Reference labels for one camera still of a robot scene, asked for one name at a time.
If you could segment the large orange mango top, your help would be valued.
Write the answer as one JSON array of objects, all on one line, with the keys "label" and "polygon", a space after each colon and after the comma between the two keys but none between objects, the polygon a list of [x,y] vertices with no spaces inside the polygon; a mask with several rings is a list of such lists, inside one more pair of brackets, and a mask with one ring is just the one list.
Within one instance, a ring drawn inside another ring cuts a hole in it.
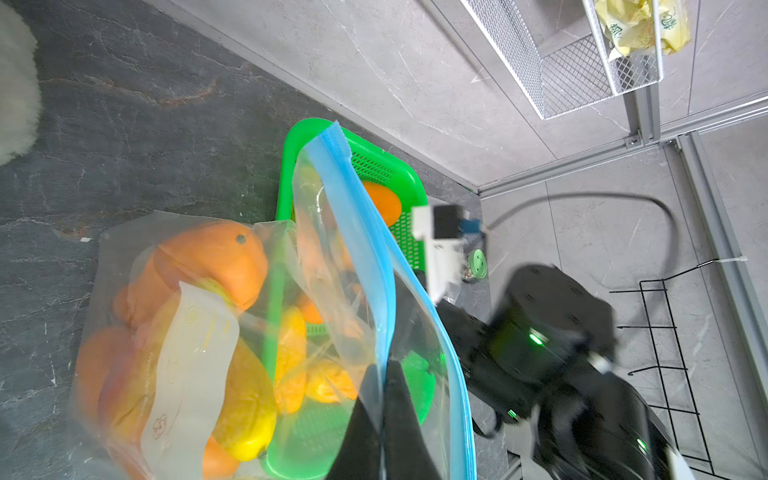
[{"label": "large orange mango top", "polygon": [[363,186],[385,224],[392,227],[402,215],[399,197],[389,188],[370,181],[363,181]]}]

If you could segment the white plush toy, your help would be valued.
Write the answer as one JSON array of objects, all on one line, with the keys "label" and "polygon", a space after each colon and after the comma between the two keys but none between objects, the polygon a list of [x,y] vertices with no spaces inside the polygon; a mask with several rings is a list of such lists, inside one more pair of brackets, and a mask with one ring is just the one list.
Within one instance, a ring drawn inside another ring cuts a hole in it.
[{"label": "white plush toy", "polygon": [[37,40],[22,17],[1,2],[1,165],[26,154],[37,139],[42,95]]}]

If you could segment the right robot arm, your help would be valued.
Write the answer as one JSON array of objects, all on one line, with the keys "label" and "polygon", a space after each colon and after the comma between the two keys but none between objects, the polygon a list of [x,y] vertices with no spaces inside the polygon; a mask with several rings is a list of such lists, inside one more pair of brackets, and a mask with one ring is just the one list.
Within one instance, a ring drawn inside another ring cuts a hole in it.
[{"label": "right robot arm", "polygon": [[468,391],[497,425],[532,421],[533,460],[554,479],[690,479],[650,405],[613,372],[614,314],[554,266],[515,270],[488,322],[437,305]]}]

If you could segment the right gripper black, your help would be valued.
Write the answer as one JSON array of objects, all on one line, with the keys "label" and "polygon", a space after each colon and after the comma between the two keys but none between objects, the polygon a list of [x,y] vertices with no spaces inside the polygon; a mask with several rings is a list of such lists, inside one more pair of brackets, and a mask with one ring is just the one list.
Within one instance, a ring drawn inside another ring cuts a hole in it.
[{"label": "right gripper black", "polygon": [[446,300],[437,313],[459,358],[467,389],[504,420],[528,418],[528,389],[505,371],[487,349],[487,325]]}]

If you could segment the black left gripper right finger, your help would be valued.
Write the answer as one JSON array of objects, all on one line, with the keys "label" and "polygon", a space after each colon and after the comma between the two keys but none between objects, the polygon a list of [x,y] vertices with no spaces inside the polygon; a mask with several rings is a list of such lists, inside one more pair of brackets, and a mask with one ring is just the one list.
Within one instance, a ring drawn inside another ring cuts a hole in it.
[{"label": "black left gripper right finger", "polygon": [[425,445],[402,366],[390,360],[384,383],[382,423],[386,479],[440,479]]}]

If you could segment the clear zip-top bag blue zipper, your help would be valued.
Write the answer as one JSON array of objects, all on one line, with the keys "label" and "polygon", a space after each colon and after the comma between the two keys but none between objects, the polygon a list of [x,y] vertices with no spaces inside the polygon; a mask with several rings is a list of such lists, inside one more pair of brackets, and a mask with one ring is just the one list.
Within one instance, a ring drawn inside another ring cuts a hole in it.
[{"label": "clear zip-top bag blue zipper", "polygon": [[92,479],[473,479],[471,409],[404,162],[288,133],[277,216],[105,231],[70,457]]}]

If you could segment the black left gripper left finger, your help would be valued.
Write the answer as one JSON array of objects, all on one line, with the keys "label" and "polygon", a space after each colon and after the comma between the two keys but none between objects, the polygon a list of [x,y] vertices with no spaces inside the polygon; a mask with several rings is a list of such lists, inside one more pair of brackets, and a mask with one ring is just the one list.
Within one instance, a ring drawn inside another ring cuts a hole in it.
[{"label": "black left gripper left finger", "polygon": [[379,368],[369,365],[360,385],[340,450],[326,479],[383,478],[384,387]]}]

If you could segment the yellow mango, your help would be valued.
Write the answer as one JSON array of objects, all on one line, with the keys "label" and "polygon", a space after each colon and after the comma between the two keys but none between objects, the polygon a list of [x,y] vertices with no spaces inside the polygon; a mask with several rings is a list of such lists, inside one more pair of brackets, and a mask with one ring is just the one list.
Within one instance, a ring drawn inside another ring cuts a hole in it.
[{"label": "yellow mango", "polygon": [[277,416],[272,381],[259,358],[239,339],[212,436],[236,460],[248,462],[259,457],[269,446]]}]

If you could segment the black wall hook rack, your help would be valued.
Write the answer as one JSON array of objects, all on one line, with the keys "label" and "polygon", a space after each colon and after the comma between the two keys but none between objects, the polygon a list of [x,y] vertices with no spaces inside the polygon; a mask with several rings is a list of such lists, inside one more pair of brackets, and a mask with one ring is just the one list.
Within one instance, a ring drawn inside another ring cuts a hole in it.
[{"label": "black wall hook rack", "polygon": [[737,479],[742,418],[731,362],[704,279],[718,260],[612,288],[638,311],[617,322],[619,372],[668,430],[696,479]]}]

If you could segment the green plastic basket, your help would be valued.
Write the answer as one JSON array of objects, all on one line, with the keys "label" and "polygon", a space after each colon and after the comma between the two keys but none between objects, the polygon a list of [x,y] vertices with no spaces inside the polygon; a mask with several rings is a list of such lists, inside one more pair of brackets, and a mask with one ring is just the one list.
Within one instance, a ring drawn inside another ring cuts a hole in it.
[{"label": "green plastic basket", "polygon": [[453,467],[454,395],[443,335],[421,283],[422,250],[403,252],[401,223],[388,227],[363,181],[379,181],[407,205],[424,201],[408,166],[310,118],[289,131],[261,355],[280,411],[261,460],[270,479],[326,479],[369,365],[385,383],[401,364],[421,433],[441,476]]}]

